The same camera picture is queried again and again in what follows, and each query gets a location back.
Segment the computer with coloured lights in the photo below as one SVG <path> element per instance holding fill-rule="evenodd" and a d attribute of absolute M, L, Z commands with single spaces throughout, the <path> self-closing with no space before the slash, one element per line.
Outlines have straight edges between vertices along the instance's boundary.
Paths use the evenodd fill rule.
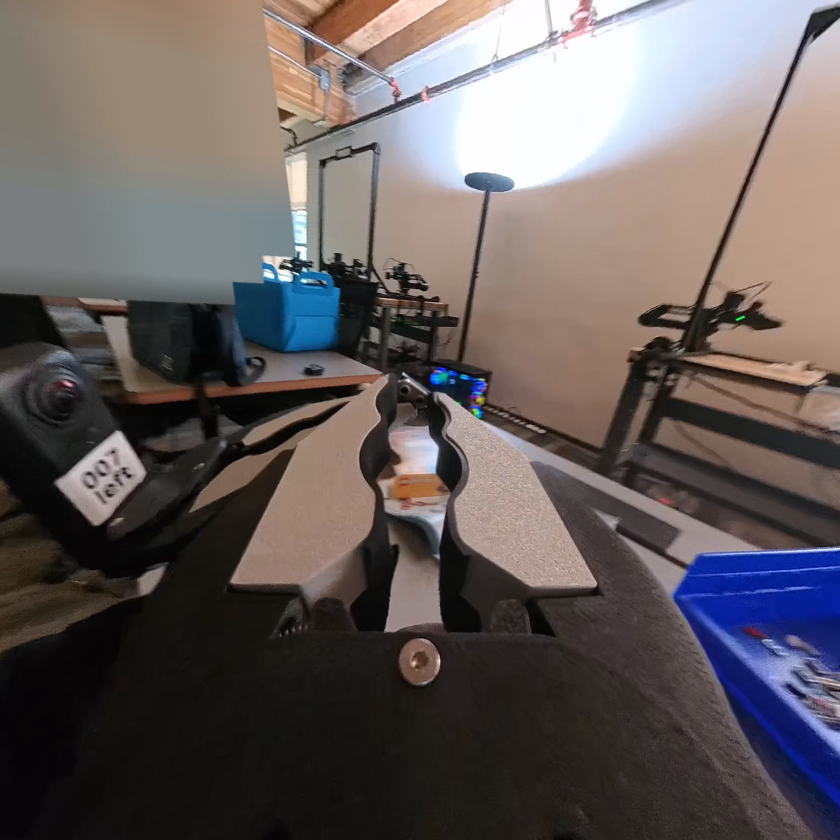
<path fill-rule="evenodd" d="M 482 419 L 487 405 L 492 373 L 455 360 L 437 360 L 427 376 L 428 390 L 447 394 L 457 404 Z"/>

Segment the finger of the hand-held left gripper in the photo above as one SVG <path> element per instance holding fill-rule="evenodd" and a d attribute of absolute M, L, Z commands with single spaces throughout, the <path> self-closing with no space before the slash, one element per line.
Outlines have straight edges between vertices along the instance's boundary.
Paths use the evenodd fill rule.
<path fill-rule="evenodd" d="M 226 436 L 219 463 L 234 463 L 242 458 L 263 455 L 330 419 L 354 396 L 310 402 L 260 418 Z"/>

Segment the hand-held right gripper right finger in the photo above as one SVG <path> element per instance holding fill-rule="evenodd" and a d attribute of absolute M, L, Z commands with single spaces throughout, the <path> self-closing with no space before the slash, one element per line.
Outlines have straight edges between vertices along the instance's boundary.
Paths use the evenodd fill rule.
<path fill-rule="evenodd" d="M 449 491 L 439 548 L 442 613 L 588 596 L 597 583 L 529 459 L 447 394 L 431 395 L 437 476 Z"/>

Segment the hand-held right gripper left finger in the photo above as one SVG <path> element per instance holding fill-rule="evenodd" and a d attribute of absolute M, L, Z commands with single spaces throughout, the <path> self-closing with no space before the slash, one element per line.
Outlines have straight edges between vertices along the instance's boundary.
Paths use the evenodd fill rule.
<path fill-rule="evenodd" d="M 396 378 L 385 375 L 295 448 L 230 579 L 237 592 L 330 597 L 387 613 L 396 555 L 377 480 L 389 465 Z"/>

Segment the blue felt bag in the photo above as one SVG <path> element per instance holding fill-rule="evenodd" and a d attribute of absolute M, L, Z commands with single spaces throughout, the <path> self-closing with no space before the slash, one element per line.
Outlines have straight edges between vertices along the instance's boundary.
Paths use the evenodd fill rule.
<path fill-rule="evenodd" d="M 330 274 L 305 269 L 283 280 L 272 265 L 263 270 L 261 282 L 233 283 L 243 339 L 281 353 L 336 350 L 340 289 Z"/>

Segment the white instruction booklet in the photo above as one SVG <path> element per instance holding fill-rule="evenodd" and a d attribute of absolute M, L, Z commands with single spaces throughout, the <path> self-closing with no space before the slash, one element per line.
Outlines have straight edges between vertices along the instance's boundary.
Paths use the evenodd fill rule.
<path fill-rule="evenodd" d="M 439 560 L 449 493 L 444 497 L 428 499 L 391 498 L 392 480 L 398 474 L 435 473 L 439 476 L 438 445 L 425 425 L 397 427 L 390 432 L 389 442 L 393 453 L 392 463 L 379 479 L 385 512 L 397 522 L 417 531 L 428 553 Z"/>

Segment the wooden top office desk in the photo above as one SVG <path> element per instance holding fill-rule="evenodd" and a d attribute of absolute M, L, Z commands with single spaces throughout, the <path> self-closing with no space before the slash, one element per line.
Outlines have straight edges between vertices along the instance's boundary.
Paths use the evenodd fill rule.
<path fill-rule="evenodd" d="M 143 367 L 132 356 L 127 316 L 104 317 L 104 330 L 120 373 L 121 388 L 110 398 L 119 425 L 132 440 L 140 441 L 197 420 L 200 439 L 217 434 L 220 417 L 247 425 L 257 419 L 304 403 L 354 394 L 360 385 L 375 382 L 381 373 L 335 350 L 281 353 L 250 345 L 248 356 L 266 360 L 266 372 L 245 386 L 220 381 L 179 385 Z M 302 369 L 322 364 L 321 377 L 307 377 Z"/>

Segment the grey desk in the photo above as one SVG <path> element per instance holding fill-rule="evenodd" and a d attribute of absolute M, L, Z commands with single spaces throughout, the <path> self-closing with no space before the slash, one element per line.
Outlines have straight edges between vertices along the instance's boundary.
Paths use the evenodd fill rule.
<path fill-rule="evenodd" d="M 490 419 L 490 430 L 525 454 L 531 462 L 548 468 L 551 473 L 559 473 L 562 478 L 570 479 L 575 495 L 586 500 L 587 505 L 615 532 L 616 519 L 610 514 L 620 506 L 627 505 L 646 511 L 680 529 L 681 536 L 671 551 L 690 564 L 703 553 L 731 553 L 754 549 L 749 542 L 728 532 L 624 488 L 567 458 L 535 445 L 529 436 L 512 434 L 506 427 L 496 423 L 495 416 L 491 416 Z M 404 425 L 420 426 L 420 423 L 418 419 L 401 410 L 397 427 Z M 399 551 L 386 630 L 398 631 L 410 626 L 440 622 L 439 561 L 428 553 L 422 536 L 410 526 L 390 517 L 389 533 Z M 660 558 L 630 539 L 622 535 L 620 537 L 646 564 L 661 587 L 668 594 L 673 594 L 686 570 Z"/>

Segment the person's left forearm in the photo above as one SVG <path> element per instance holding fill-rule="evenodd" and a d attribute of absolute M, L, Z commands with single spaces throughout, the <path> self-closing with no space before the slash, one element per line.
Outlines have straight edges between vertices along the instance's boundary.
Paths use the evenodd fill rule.
<path fill-rule="evenodd" d="M 165 569 L 159 564 L 139 575 L 111 578 L 81 568 L 3 486 L 2 677 L 20 660 L 111 636 L 157 587 Z"/>

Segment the black floor lamp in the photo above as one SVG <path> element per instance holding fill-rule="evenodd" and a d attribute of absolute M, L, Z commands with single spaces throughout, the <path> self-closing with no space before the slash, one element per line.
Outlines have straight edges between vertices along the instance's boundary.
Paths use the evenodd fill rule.
<path fill-rule="evenodd" d="M 469 276 L 469 287 L 465 301 L 465 311 L 459 323 L 460 335 L 458 340 L 457 355 L 457 362 L 459 363 L 463 363 L 466 356 L 469 329 L 471 326 L 474 302 L 476 298 L 476 286 L 480 269 L 481 252 L 487 231 L 487 216 L 489 213 L 490 199 L 494 194 L 511 192 L 514 189 L 515 182 L 511 178 L 498 173 L 476 171 L 468 173 L 465 176 L 465 184 L 471 190 L 482 194 L 482 204 L 479 214 L 476 246 Z"/>

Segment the orange toy brick cardboard box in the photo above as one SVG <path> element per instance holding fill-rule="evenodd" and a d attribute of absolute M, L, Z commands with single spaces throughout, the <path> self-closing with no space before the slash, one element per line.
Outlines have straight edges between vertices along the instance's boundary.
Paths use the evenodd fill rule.
<path fill-rule="evenodd" d="M 448 493 L 446 484 L 435 473 L 398 474 L 392 480 L 392 499 L 428 499 L 444 497 Z"/>

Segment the pile of toy bricks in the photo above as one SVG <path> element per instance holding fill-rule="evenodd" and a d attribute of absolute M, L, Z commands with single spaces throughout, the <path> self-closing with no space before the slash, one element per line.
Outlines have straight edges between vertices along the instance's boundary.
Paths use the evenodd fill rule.
<path fill-rule="evenodd" d="M 749 640 L 755 670 L 795 700 L 797 706 L 825 729 L 839 731 L 838 667 L 830 666 L 823 651 L 801 634 L 787 629 L 778 633 L 747 624 L 740 627 Z"/>

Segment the black backpack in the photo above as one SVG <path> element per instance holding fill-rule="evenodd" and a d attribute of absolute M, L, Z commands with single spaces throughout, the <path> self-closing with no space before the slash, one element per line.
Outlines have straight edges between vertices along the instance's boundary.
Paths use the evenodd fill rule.
<path fill-rule="evenodd" d="M 134 359 L 168 382 L 236 387 L 266 372 L 263 357 L 247 355 L 231 305 L 128 301 L 127 324 Z"/>

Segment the blue plastic bin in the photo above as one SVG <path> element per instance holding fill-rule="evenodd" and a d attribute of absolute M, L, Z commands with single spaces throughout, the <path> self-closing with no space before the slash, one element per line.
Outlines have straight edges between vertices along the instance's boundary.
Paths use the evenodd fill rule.
<path fill-rule="evenodd" d="M 674 598 L 768 773 L 815 835 L 838 838 L 839 731 L 755 670 L 739 629 L 801 634 L 839 672 L 839 549 L 702 554 Z"/>

